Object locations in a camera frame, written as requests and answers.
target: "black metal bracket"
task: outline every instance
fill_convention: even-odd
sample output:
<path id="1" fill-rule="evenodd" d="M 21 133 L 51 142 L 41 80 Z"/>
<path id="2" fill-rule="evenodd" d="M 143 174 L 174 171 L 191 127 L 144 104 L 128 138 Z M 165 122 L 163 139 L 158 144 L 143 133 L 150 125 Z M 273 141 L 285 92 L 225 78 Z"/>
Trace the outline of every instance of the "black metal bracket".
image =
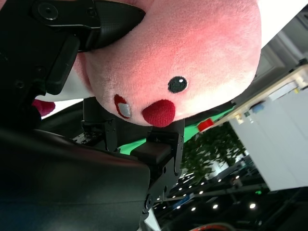
<path id="1" fill-rule="evenodd" d="M 100 150 L 117 152 L 115 124 L 114 119 L 104 122 L 82 121 L 81 125 L 85 132 L 74 138 L 74 141 Z"/>
<path id="2" fill-rule="evenodd" d="M 157 198 L 166 199 L 178 181 L 184 145 L 184 120 L 166 128 L 153 128 L 146 143 L 131 151 L 130 155 L 147 164 L 151 179 L 143 213 L 147 213 Z"/>

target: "screw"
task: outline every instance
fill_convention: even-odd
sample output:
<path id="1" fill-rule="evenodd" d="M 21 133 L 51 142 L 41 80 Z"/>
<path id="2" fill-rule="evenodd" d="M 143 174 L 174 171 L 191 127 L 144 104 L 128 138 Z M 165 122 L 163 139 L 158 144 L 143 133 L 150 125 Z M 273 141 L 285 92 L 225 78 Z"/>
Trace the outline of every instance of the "screw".
<path id="1" fill-rule="evenodd" d="M 37 76 L 43 77 L 46 74 L 46 68 L 43 66 L 37 66 L 35 68 L 35 73 Z"/>
<path id="2" fill-rule="evenodd" d="M 88 8 L 87 9 L 87 15 L 89 17 L 95 17 L 96 16 L 96 11 L 93 8 Z"/>
<path id="3" fill-rule="evenodd" d="M 57 8 L 50 3 L 43 2 L 38 5 L 38 12 L 44 19 L 53 21 L 59 16 Z"/>

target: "stuffed animal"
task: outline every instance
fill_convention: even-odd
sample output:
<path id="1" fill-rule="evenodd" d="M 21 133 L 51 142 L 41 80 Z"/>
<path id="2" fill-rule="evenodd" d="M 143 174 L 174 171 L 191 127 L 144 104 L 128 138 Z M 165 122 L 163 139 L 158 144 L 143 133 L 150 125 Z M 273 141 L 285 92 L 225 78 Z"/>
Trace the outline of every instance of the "stuffed animal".
<path id="1" fill-rule="evenodd" d="M 145 18 L 112 45 L 79 54 L 73 70 L 107 111 L 165 127 L 233 99 L 254 78 L 257 0 L 119 1 Z"/>

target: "red object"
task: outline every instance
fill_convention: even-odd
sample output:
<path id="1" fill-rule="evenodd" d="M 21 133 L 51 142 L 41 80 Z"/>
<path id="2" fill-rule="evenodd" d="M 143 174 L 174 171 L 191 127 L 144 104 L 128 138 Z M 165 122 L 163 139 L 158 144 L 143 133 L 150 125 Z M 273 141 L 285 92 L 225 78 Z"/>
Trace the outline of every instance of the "red object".
<path id="1" fill-rule="evenodd" d="M 175 105 L 169 100 L 160 100 L 145 108 L 142 115 L 149 124 L 163 128 L 173 122 Z"/>
<path id="2" fill-rule="evenodd" d="M 48 115 L 56 107 L 54 102 L 45 102 L 45 101 L 41 101 L 41 100 L 34 100 L 32 105 L 37 108 L 37 110 L 38 110 L 38 112 L 40 113 L 41 116 Z"/>
<path id="3" fill-rule="evenodd" d="M 214 125 L 214 122 L 212 121 L 212 119 L 207 119 L 206 121 L 201 122 L 201 123 L 198 125 L 198 130 L 199 130 L 200 132 L 201 132 L 201 131 L 205 131 L 205 130 L 211 128 L 213 125 Z"/>

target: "white wall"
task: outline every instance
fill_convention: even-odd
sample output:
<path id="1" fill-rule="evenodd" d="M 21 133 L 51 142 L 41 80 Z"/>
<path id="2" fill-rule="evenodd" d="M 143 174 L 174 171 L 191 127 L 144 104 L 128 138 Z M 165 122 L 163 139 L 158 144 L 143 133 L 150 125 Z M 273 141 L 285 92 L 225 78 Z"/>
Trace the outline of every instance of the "white wall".
<path id="1" fill-rule="evenodd" d="M 271 190 L 308 186 L 308 90 L 264 106 L 231 125 Z"/>

